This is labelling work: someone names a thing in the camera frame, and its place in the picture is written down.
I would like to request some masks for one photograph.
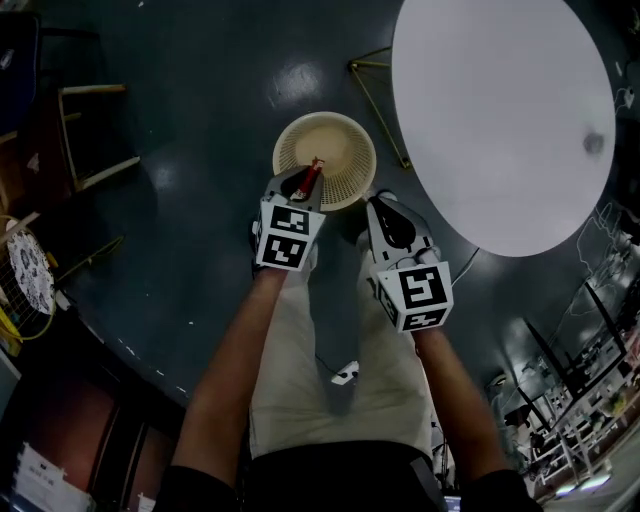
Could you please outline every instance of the cable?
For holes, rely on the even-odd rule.
[[[324,359],[322,359],[318,354],[316,354],[316,359],[320,361],[322,363],[322,366],[329,370],[329,372],[331,372],[333,375],[339,375],[342,378],[347,377],[347,372],[338,373],[337,371],[333,370],[327,363],[324,362]]]
[[[473,262],[476,259],[476,256],[478,255],[478,252],[480,251],[480,247],[478,247],[473,254],[471,255],[471,258],[469,258],[469,261],[467,261],[467,263],[465,264],[464,267],[462,267],[462,270],[460,270],[460,272],[458,272],[458,275],[456,276],[456,278],[453,280],[453,283],[451,283],[451,286],[455,286],[456,283],[458,281],[460,281],[460,279],[462,279],[462,277],[469,272],[469,269],[471,269],[471,267],[473,266]]]
[[[611,300],[613,303],[615,303],[616,295],[617,295],[616,288],[611,283],[609,284],[604,284],[604,283],[605,281],[608,281],[614,276],[622,274],[627,269],[627,266],[629,264],[628,263],[629,258],[628,258],[628,254],[624,255],[623,252],[628,250],[630,246],[630,238],[627,237],[622,241],[622,244],[620,243],[620,238],[623,236],[619,226],[620,218],[622,216],[621,212],[618,213],[618,216],[615,222],[613,223],[613,228],[609,229],[607,221],[609,220],[609,216],[612,210],[613,210],[612,203],[607,203],[607,205],[602,209],[602,211],[599,211],[598,208],[596,207],[594,209],[595,214],[587,219],[587,222],[583,226],[582,231],[580,232],[580,234],[578,235],[578,238],[576,239],[576,250],[578,252],[578,258],[580,262],[585,266],[588,275],[585,279],[582,280],[582,282],[580,283],[580,286],[578,286],[578,288],[574,292],[571,298],[571,301],[567,306],[567,309],[565,309],[564,313],[562,314],[562,317],[560,318],[560,321],[558,322],[558,326],[556,327],[553,334],[549,338],[549,346],[553,346],[553,343],[558,339],[558,334],[560,332],[560,329],[562,328],[562,325],[564,324],[568,316],[581,317],[597,309],[597,307],[594,306],[593,308],[580,313],[576,313],[573,310],[575,303],[578,297],[580,296],[580,293],[584,293],[585,283],[591,282],[591,286],[594,289],[594,291],[599,289],[604,289],[604,288],[610,288],[613,291]],[[582,250],[580,248],[580,241],[582,240],[582,237],[586,233],[590,224],[593,224],[596,227],[596,229],[598,229],[599,231],[604,231],[606,236],[610,239],[610,243],[607,245],[602,255],[602,261],[595,269],[592,269],[589,262],[583,257]],[[616,255],[620,255],[621,257],[621,261],[619,262],[619,267],[617,269],[615,269],[614,267],[614,265],[618,264],[615,258]]]
[[[64,274],[62,274],[56,280],[56,282],[59,283],[65,277],[68,277],[69,275],[73,274],[76,270],[78,270],[80,267],[82,267],[85,263],[91,264],[93,258],[97,258],[99,256],[108,256],[109,254],[111,254],[113,251],[115,251],[120,246],[120,244],[122,243],[123,240],[124,240],[124,236],[119,236],[117,238],[114,238],[113,240],[111,240],[111,242],[109,242],[107,245],[103,246],[102,248],[98,249],[91,256],[86,257],[80,263],[78,263],[77,265],[74,265],[69,270],[67,270]]]

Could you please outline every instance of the wrist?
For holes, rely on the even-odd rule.
[[[271,267],[263,268],[256,275],[254,286],[277,288],[277,291],[279,292],[288,274],[288,270]]]

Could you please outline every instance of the floor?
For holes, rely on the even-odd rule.
[[[320,8],[310,0],[34,2],[44,26],[101,34],[99,43],[47,41],[44,67],[64,69],[65,85],[127,83],[114,125],[142,157],[136,170],[56,212],[65,229],[50,243],[59,254],[87,254],[126,236],[115,255],[78,272],[64,288],[108,346],[180,403],[251,285],[248,222],[272,174],[274,143],[300,115],[329,110],[361,123],[376,146],[376,186],[393,189],[428,220],[452,273],[474,252],[438,214],[415,175],[397,165],[346,70],[350,58],[391,43],[401,3],[371,0],[364,7],[326,0]],[[615,62],[623,64],[628,55],[599,4],[569,4],[600,49],[612,89],[626,86]],[[634,73],[640,79],[640,69],[630,70],[632,82]],[[375,82],[374,90],[391,112],[388,88]],[[636,107],[620,117],[637,118]],[[610,199],[605,192],[599,207]],[[357,358],[358,261],[340,228],[358,213],[355,208],[329,220],[339,229],[324,230],[311,278],[317,353],[334,369]],[[610,215],[610,225],[615,217]],[[587,276],[578,235],[528,258],[481,251],[456,286],[446,331],[479,385],[502,371],[520,379],[538,353],[524,318],[545,336],[558,328]],[[580,238],[583,259],[595,268],[608,243],[591,223]],[[619,300],[629,280],[625,274],[601,288],[605,302]],[[572,312],[591,307],[578,300]],[[563,345],[572,351],[599,323],[597,313],[567,315],[559,331]],[[330,372],[320,368],[328,380]],[[523,385],[535,393],[539,383]],[[352,391],[330,387],[337,404]]]

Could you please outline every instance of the wooden chair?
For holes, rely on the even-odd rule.
[[[90,176],[80,177],[71,154],[67,124],[81,118],[82,113],[65,113],[63,99],[72,95],[124,91],[126,86],[117,84],[67,87],[52,94],[43,94],[33,104],[22,128],[10,138],[0,141],[17,138],[24,203],[28,205],[27,211],[32,211],[18,226],[0,236],[0,243],[7,235],[37,219],[41,212],[140,162],[140,157],[133,156]]]

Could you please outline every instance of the round basket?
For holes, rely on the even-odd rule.
[[[367,132],[353,119],[315,112],[285,128],[273,150],[273,172],[324,160],[323,212],[355,203],[369,189],[376,172],[376,151]]]

